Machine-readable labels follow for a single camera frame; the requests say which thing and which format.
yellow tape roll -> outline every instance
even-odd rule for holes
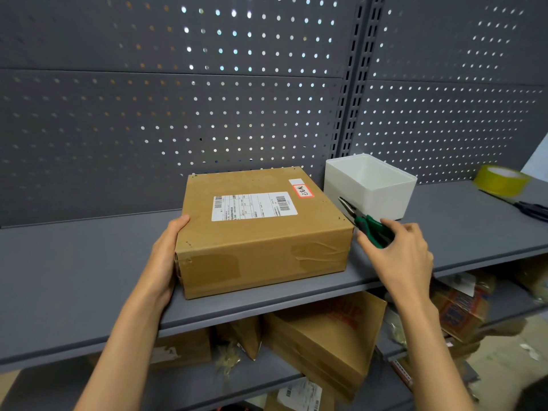
[[[489,193],[515,196],[521,192],[530,179],[530,176],[517,170],[484,164],[479,169],[474,183]]]

hand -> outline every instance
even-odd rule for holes
[[[367,236],[358,231],[357,240],[373,264],[380,280],[398,305],[408,301],[429,301],[430,278],[434,256],[416,223],[401,224],[381,219],[393,230],[394,241],[384,249],[375,247]]]
[[[167,306],[173,294],[175,242],[177,234],[189,220],[190,215],[182,215],[169,222],[168,228],[154,242],[145,269],[135,286],[135,291],[152,296],[160,309]]]

green pliers handle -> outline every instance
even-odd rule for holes
[[[386,248],[394,240],[392,229],[374,220],[371,216],[356,216],[354,224],[362,231],[374,246]]]

perforated metal backboard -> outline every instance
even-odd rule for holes
[[[0,0],[0,67],[342,77],[356,0]]]
[[[385,0],[369,77],[547,84],[548,0]]]
[[[521,169],[546,133],[547,105],[541,86],[372,80],[350,154],[371,154],[419,183],[469,179],[485,163]]]
[[[321,182],[340,79],[0,72],[0,225],[182,206],[186,177],[300,165]]]

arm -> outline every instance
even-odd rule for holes
[[[160,317],[175,285],[175,241],[189,219],[183,215],[169,222],[152,246],[75,411],[139,409]]]
[[[473,411],[474,405],[443,338],[438,310],[430,302],[433,255],[415,223],[381,220],[395,233],[385,249],[358,232],[358,242],[392,295],[407,339],[413,391],[420,411]]]

